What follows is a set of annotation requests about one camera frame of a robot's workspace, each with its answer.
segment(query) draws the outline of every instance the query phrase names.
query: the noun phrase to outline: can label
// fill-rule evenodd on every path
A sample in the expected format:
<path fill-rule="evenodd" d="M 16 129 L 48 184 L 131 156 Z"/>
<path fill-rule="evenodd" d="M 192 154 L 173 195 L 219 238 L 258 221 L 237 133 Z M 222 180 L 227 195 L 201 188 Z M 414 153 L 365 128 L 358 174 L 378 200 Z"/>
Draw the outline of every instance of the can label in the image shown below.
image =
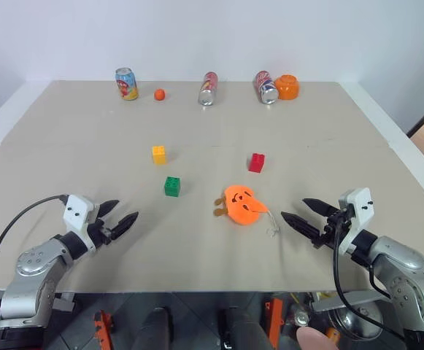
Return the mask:
<path fill-rule="evenodd" d="M 264 100 L 264 95 L 269 90 L 276 90 L 273 80 L 270 77 L 270 73 L 267 71 L 259 71 L 255 76 L 255 89 L 259 93 L 261 100 Z"/>
<path fill-rule="evenodd" d="M 218 86 L 218 75 L 216 75 L 216 73 L 214 73 L 213 71 L 209 71 L 207 74 L 205 74 L 204 83 L 202 84 L 202 87 L 200 88 L 200 90 L 215 91 L 217 90 L 217 86 Z"/>
<path fill-rule="evenodd" d="M 134 100 L 139 97 L 136 77 L 129 68 L 120 68 L 116 71 L 116 84 L 122 99 Z"/>

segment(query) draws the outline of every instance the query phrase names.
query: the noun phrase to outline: orange bracket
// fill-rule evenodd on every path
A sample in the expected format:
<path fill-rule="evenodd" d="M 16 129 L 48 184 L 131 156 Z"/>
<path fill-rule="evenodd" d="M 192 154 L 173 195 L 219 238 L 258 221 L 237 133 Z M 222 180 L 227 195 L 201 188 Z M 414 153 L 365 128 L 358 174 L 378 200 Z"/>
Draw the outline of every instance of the orange bracket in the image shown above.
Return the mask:
<path fill-rule="evenodd" d="M 280 328 L 285 324 L 282 319 L 283 301 L 274 297 L 271 302 L 265 303 L 265 314 L 267 320 L 266 332 L 271 345 L 278 349 L 280 339 Z"/>
<path fill-rule="evenodd" d="M 113 350 L 109 330 L 112 328 L 112 317 L 110 314 L 100 310 L 93 317 L 95 320 L 95 338 L 100 342 L 101 350 Z"/>

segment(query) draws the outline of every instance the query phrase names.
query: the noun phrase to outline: yellow block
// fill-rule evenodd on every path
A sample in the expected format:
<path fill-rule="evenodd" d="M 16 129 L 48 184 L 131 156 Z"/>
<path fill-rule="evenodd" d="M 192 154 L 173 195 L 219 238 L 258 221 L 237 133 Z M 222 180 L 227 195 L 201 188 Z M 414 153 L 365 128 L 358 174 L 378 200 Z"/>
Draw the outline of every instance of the yellow block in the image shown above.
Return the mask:
<path fill-rule="evenodd" d="M 152 157 L 154 164 L 166 164 L 165 146 L 153 146 Z"/>

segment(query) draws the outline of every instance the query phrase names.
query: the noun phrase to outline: orange ball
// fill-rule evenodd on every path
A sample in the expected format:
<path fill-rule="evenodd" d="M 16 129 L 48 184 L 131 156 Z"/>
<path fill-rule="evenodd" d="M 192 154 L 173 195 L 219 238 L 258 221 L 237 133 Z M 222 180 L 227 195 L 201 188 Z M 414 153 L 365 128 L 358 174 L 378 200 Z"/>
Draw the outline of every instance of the orange ball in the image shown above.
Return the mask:
<path fill-rule="evenodd" d="M 165 90 L 158 89 L 155 91 L 155 100 L 162 101 L 165 99 Z"/>

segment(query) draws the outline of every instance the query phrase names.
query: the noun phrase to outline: green block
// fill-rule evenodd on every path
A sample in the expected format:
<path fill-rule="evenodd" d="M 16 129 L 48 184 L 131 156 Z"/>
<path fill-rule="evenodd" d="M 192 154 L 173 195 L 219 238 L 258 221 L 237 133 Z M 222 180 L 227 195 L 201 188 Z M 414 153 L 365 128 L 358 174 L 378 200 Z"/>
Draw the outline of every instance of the green block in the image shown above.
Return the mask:
<path fill-rule="evenodd" d="M 170 195 L 171 197 L 179 197 L 180 190 L 181 190 L 180 178 L 168 176 L 165 182 L 165 195 Z"/>

